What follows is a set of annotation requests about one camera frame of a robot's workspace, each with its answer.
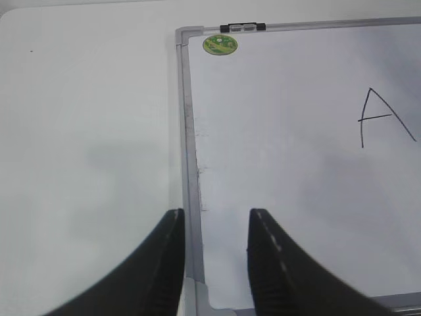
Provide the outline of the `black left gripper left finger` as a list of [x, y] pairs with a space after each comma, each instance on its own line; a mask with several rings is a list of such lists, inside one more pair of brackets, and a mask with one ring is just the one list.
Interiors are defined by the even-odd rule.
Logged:
[[167, 211], [114, 270], [50, 315], [176, 315], [185, 267], [185, 214]]

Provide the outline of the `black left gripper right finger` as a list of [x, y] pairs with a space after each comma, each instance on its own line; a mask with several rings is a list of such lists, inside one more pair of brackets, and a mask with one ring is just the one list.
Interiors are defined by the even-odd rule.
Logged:
[[265, 209], [249, 213], [247, 270], [257, 315], [392, 315], [307, 254]]

